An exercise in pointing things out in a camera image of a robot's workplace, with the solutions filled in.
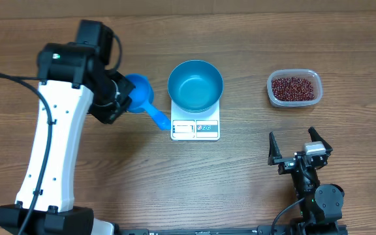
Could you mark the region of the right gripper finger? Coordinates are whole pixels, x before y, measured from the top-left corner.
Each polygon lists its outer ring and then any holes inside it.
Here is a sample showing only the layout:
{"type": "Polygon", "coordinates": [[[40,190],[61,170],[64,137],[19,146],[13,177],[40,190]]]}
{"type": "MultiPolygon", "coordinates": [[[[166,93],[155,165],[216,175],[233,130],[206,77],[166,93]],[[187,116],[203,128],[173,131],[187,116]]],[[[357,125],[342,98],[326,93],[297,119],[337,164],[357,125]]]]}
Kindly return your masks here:
{"type": "Polygon", "coordinates": [[[313,142],[322,142],[324,148],[326,149],[326,154],[331,154],[331,152],[333,151],[332,146],[331,146],[328,142],[326,142],[326,141],[325,141],[325,140],[324,140],[324,139],[318,134],[318,132],[315,130],[314,127],[310,127],[310,128],[308,129],[308,133],[309,133],[309,135],[310,135],[310,137],[311,137],[311,140],[312,140],[313,142]]]}
{"type": "Polygon", "coordinates": [[[268,164],[276,165],[282,159],[282,154],[279,150],[279,147],[277,145],[273,132],[269,133],[269,144],[270,144],[270,148],[269,148],[269,154],[268,154],[268,164]]]}

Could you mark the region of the blue plastic measuring scoop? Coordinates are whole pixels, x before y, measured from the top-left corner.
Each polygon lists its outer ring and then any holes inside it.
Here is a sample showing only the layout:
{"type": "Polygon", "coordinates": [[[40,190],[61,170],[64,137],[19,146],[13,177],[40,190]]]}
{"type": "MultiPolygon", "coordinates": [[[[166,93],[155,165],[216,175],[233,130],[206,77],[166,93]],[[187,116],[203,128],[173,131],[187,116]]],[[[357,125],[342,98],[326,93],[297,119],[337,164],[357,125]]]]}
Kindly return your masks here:
{"type": "Polygon", "coordinates": [[[141,74],[126,75],[134,89],[130,92],[131,103],[128,111],[134,114],[146,112],[162,131],[171,129],[171,122],[165,114],[153,105],[154,92],[146,76],[141,74]]]}

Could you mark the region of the red beans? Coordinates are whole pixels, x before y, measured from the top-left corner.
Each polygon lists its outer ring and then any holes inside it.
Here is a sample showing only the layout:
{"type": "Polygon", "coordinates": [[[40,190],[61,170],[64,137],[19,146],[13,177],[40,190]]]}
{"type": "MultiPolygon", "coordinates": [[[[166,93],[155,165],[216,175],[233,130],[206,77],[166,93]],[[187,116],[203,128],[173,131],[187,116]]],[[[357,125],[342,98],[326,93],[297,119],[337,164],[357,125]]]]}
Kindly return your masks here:
{"type": "Polygon", "coordinates": [[[280,101],[311,101],[315,98],[313,85],[305,78],[276,78],[271,85],[274,97],[280,101]]]}

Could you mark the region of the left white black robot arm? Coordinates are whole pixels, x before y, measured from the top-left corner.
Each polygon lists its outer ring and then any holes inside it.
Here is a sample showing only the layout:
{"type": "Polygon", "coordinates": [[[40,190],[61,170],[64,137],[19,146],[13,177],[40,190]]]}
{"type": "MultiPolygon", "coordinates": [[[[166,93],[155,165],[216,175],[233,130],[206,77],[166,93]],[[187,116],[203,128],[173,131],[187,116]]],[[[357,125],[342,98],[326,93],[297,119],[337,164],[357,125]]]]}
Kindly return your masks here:
{"type": "Polygon", "coordinates": [[[11,234],[118,234],[115,223],[74,203],[74,171],[87,115],[113,123],[131,104],[133,84],[109,69],[117,35],[103,23],[80,22],[76,39],[47,44],[37,57],[37,128],[27,172],[13,204],[0,206],[11,234]]]}

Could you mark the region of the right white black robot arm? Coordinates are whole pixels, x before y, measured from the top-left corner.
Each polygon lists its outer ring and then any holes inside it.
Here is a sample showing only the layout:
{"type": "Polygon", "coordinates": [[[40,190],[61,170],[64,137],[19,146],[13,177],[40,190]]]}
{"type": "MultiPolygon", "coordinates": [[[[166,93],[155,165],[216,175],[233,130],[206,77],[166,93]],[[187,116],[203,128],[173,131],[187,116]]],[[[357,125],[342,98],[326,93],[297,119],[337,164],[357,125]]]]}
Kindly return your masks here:
{"type": "Polygon", "coordinates": [[[292,157],[283,157],[275,140],[269,133],[268,164],[278,166],[278,174],[292,177],[297,201],[279,212],[272,224],[259,226],[260,234],[310,234],[345,235],[342,218],[344,190],[336,184],[322,184],[317,170],[328,164],[333,148],[315,130],[308,129],[311,141],[292,157]]]}

